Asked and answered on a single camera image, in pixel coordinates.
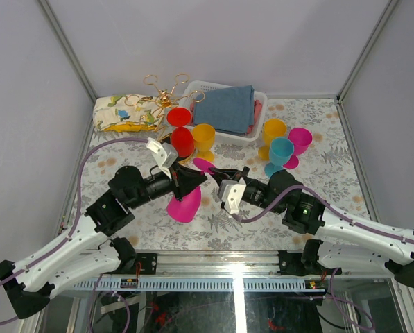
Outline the red plastic wine glass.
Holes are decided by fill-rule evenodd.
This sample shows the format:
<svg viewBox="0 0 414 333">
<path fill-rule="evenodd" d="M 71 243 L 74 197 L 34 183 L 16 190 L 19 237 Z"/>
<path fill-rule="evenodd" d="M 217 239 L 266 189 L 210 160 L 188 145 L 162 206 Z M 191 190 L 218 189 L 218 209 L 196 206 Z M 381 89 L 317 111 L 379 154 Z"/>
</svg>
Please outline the red plastic wine glass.
<svg viewBox="0 0 414 333">
<path fill-rule="evenodd" d="M 173 126 L 170 136 L 171 145 L 180 157 L 187 157 L 194 151 L 194 141 L 187 125 L 191 122 L 191 113 L 186 108 L 173 108 L 166 116 L 169 125 Z"/>
</svg>

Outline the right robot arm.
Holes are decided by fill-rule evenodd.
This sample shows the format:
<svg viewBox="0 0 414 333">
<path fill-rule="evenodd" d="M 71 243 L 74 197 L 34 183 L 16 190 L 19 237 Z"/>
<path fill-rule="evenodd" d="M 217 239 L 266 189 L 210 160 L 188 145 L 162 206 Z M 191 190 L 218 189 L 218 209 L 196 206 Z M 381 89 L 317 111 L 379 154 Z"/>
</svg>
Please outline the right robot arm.
<svg viewBox="0 0 414 333">
<path fill-rule="evenodd" d="M 253 223 L 268 213 L 281 214 L 282 223 L 314 238 L 304 247 L 301 274 L 359 267 L 389 271 L 394 279 L 414 288 L 414 229 L 362 219 L 343 211 L 286 170 L 267 183 L 248 177 L 248 169 L 208 167 L 219 186 L 221 207 L 239 223 Z"/>
</svg>

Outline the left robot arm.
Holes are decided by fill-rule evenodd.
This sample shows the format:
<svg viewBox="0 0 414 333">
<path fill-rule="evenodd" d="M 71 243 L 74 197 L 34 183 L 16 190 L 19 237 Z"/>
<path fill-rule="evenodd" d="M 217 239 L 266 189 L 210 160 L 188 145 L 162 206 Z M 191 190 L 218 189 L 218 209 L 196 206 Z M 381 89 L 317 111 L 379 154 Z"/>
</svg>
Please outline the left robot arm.
<svg viewBox="0 0 414 333">
<path fill-rule="evenodd" d="M 0 280 L 16 317 L 31 317 L 63 290 L 92 276 L 132 272 L 137 253 L 126 238 L 115 237 L 133 221 L 132 210 L 167 194 L 182 200 L 207 180 L 204 172 L 177 162 L 169 171 L 143 178 L 135 166 L 120 168 L 109 189 L 70 230 L 23 260 L 3 260 Z"/>
</svg>

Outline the gold wine glass rack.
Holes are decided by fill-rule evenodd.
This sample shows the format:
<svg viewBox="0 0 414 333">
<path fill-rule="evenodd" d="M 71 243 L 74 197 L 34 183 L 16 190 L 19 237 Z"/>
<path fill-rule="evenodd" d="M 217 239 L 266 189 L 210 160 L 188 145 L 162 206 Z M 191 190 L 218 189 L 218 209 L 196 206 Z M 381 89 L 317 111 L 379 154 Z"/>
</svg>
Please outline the gold wine glass rack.
<svg viewBox="0 0 414 333">
<path fill-rule="evenodd" d="M 153 96 L 155 98 L 155 103 L 157 104 L 159 109 L 162 109 L 164 113 L 162 123 L 159 125 L 159 128 L 157 128 L 156 130 L 152 130 L 152 131 L 160 133 L 161 134 L 160 139 L 163 139 L 164 137 L 168 137 L 169 143 L 171 143 L 170 136 L 171 136 L 171 133 L 173 132 L 174 127 L 169 125 L 168 121 L 166 120 L 166 116 L 169 113 L 169 111 L 177 107 L 183 108 L 180 105 L 180 103 L 182 101 L 190 99 L 191 97 L 194 98 L 195 103 L 199 103 L 203 101 L 203 99 L 205 98 L 205 93 L 202 90 L 196 90 L 193 93 L 190 93 L 188 95 L 182 95 L 180 97 L 176 96 L 175 95 L 176 87 L 179 87 L 185 83 L 188 83 L 190 80 L 189 75 L 185 73 L 178 73 L 175 76 L 174 84 L 172 88 L 170 89 L 160 89 L 158 87 L 158 80 L 159 78 L 155 74 L 149 74 L 145 76 L 143 79 L 143 83 L 145 85 L 151 86 L 155 89 L 157 93 L 156 96 Z M 191 155 L 187 157 L 180 157 L 178 155 L 178 159 L 181 161 L 187 161 L 190 157 L 193 156 L 193 154 L 194 154 L 194 151 Z"/>
</svg>

